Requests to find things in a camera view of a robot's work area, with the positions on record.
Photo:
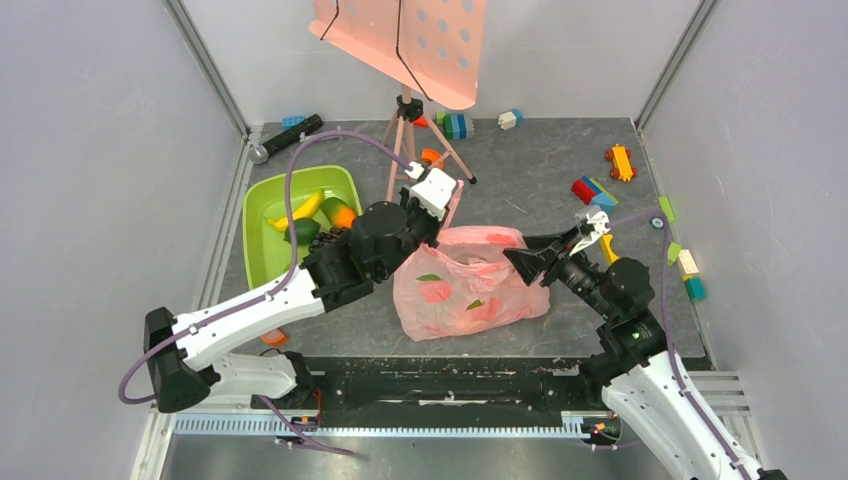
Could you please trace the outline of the pink plastic bag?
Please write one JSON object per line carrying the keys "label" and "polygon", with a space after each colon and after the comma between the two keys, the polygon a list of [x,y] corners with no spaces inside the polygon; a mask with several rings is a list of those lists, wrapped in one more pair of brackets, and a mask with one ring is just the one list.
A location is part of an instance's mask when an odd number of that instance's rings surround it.
{"label": "pink plastic bag", "polygon": [[393,302],[405,334],[416,342],[480,333],[550,309],[550,292],[528,286],[503,255],[525,248],[519,230],[452,226],[462,187],[453,194],[438,245],[415,251],[393,275]]}

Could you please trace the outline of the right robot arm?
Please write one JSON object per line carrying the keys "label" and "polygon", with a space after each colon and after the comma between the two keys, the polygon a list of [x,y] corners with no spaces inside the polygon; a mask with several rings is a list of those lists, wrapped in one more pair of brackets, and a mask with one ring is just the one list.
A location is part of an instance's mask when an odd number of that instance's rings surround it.
{"label": "right robot arm", "polygon": [[578,251],[582,230],[526,238],[504,256],[527,285],[561,282],[598,313],[602,353],[579,367],[577,392],[632,428],[674,479],[783,479],[731,435],[674,351],[668,328],[649,309],[649,269],[621,257],[605,270]]}

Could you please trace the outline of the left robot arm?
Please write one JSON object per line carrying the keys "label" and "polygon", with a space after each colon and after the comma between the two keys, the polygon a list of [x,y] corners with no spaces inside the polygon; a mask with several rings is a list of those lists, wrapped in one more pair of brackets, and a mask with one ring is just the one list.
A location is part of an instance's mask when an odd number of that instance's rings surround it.
{"label": "left robot arm", "polygon": [[144,361],[158,410],[179,412],[228,389],[280,398],[290,407],[306,405],[314,381],[300,356],[288,353],[278,366],[251,362],[261,378],[243,386],[232,350],[264,331],[372,294],[421,245],[435,245],[450,202],[449,196],[404,188],[399,202],[371,205],[351,228],[313,248],[282,277],[205,310],[148,312]]}

